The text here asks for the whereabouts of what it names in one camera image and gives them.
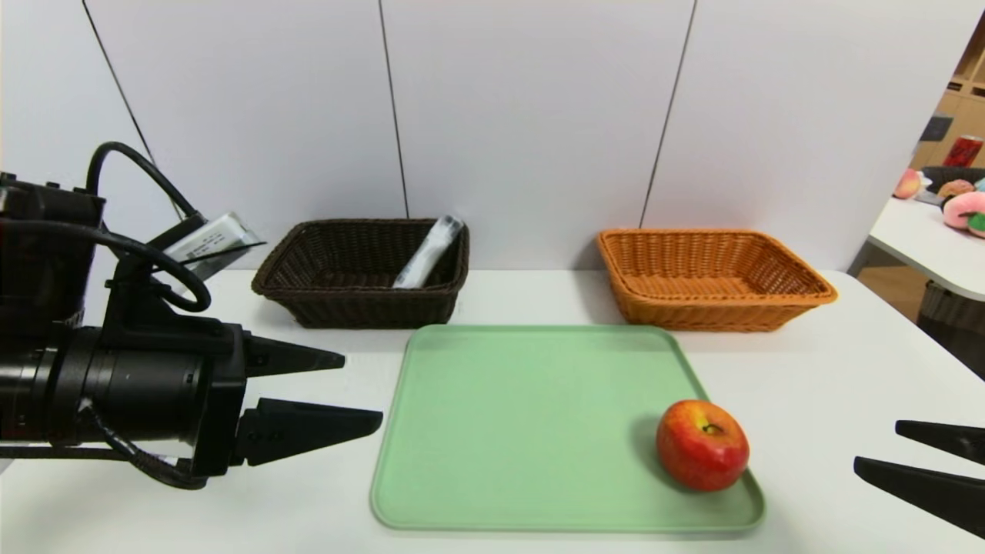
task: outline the brown wicker basket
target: brown wicker basket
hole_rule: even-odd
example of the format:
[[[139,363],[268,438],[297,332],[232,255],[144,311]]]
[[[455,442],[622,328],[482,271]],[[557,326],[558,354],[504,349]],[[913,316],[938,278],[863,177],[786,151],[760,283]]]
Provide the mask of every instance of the brown wicker basket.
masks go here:
[[[294,227],[264,260],[253,292],[309,328],[409,329],[445,323],[469,272],[469,230],[420,289],[392,289],[434,219],[325,220]]]
[[[753,231],[613,230],[598,245],[630,323],[771,331],[838,296],[783,244]]]

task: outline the red apple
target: red apple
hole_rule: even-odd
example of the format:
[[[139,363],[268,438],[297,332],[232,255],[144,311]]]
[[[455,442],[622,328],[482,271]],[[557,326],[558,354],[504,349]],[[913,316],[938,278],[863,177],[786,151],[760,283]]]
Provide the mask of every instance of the red apple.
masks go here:
[[[749,442],[722,408],[704,400],[681,400],[660,418],[657,453],[679,483],[699,491],[719,491],[746,470]]]

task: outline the table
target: table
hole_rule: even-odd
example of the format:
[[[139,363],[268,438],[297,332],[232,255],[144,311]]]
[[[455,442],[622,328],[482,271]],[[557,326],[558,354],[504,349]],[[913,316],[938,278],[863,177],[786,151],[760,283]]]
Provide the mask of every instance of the table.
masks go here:
[[[985,240],[944,225],[941,208],[891,198],[869,242],[949,291],[985,301]]]
[[[388,529],[368,505],[383,433],[259,467],[205,490],[116,462],[15,461],[0,477],[3,554],[345,552],[579,554],[980,552],[977,537],[863,482],[856,454],[985,478],[985,467],[893,433],[896,419],[985,423],[985,383],[854,279],[773,333],[674,333],[712,400],[742,422],[766,518],[747,534],[451,533]],[[260,395],[387,411],[410,331],[309,331],[249,291],[210,281],[209,314],[349,356],[345,369],[251,380]],[[618,323],[601,272],[473,271],[453,323]]]

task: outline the plush toy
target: plush toy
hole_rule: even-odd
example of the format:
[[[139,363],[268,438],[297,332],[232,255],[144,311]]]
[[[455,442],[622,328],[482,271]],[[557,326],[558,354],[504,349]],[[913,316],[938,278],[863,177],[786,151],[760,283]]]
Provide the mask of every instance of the plush toy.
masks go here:
[[[948,196],[958,196],[959,194],[973,192],[974,190],[975,185],[962,178],[958,178],[944,183],[941,190],[937,191],[937,195],[941,198],[947,198]]]
[[[899,178],[899,183],[896,184],[896,190],[892,192],[892,195],[905,200],[917,192],[920,192],[920,172],[906,168],[903,176]]]
[[[944,223],[955,229],[966,229],[985,238],[985,192],[968,192],[952,196],[941,205]]]

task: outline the red can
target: red can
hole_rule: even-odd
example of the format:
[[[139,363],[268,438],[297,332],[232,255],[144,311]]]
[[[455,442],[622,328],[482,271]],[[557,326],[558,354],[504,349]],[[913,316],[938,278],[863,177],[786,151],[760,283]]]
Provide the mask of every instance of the red can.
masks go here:
[[[954,146],[951,146],[951,151],[944,158],[944,165],[953,168],[970,168],[981,149],[982,139],[963,135],[954,141]]]

